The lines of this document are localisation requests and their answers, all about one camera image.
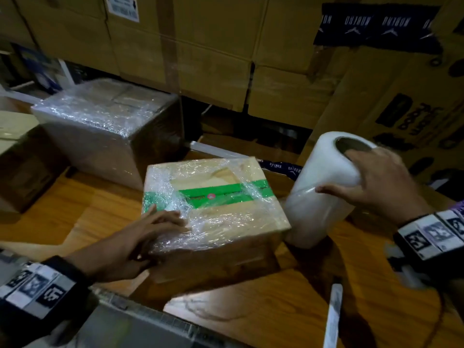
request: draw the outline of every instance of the hand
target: hand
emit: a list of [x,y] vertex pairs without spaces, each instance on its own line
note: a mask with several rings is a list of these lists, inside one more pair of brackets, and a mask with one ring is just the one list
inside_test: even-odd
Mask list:
[[378,147],[369,152],[348,150],[345,155],[359,169],[361,185],[329,184],[317,187],[317,193],[334,195],[354,206],[364,207],[397,226],[433,212],[397,154]]
[[187,232],[178,211],[156,211],[153,205],[140,219],[90,246],[73,252],[65,259],[96,282],[112,282],[137,277],[156,265],[141,260],[145,244],[167,232]]

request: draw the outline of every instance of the barcode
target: barcode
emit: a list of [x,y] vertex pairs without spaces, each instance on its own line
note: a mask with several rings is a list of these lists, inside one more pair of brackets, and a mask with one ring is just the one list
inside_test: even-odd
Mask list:
[[130,18],[133,18],[133,19],[138,19],[137,12],[135,12],[135,11],[128,10],[127,8],[124,8],[124,7],[115,5],[115,4],[111,4],[111,8],[113,9],[114,13],[121,13],[121,14],[125,15],[126,17],[130,17]]

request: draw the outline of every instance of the green tape strip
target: green tape strip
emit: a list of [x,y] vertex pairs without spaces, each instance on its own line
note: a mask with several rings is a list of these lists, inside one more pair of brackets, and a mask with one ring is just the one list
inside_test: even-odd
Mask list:
[[[218,187],[184,189],[179,190],[179,193],[182,194],[182,196],[194,209],[198,209],[200,207],[221,206],[256,199],[257,196],[251,195],[250,191],[247,190],[247,184],[257,187],[262,198],[274,195],[267,180],[228,184]],[[164,210],[168,202],[169,200],[167,199],[167,196],[162,193],[145,192],[143,194],[144,211],[147,211],[152,204],[156,204],[156,208],[158,210]]]

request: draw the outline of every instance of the wooden table surface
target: wooden table surface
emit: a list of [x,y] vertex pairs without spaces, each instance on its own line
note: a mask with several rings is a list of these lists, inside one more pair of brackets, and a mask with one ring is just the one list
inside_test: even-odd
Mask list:
[[[268,176],[276,195],[291,181]],[[142,193],[77,173],[55,184],[20,219],[0,223],[0,246],[43,260],[112,234],[138,218]],[[422,347],[440,308],[434,290],[401,286],[383,247],[388,235],[339,223],[311,251],[281,246],[282,270],[208,292],[171,299],[164,310],[258,348],[322,347],[328,297],[341,276],[343,306],[339,347]],[[123,295],[154,295],[142,274],[105,285]],[[463,347],[464,327],[447,310],[430,347]]]

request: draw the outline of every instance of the white plastic wrap roll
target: white plastic wrap roll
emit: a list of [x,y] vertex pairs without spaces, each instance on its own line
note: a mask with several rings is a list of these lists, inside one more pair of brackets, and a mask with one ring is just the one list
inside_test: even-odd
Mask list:
[[359,171],[343,152],[349,148],[368,151],[375,147],[374,143],[350,133],[328,132],[319,137],[284,204],[292,226],[287,242],[309,249],[353,211],[354,207],[344,200],[316,193],[314,189],[327,183],[358,185]]

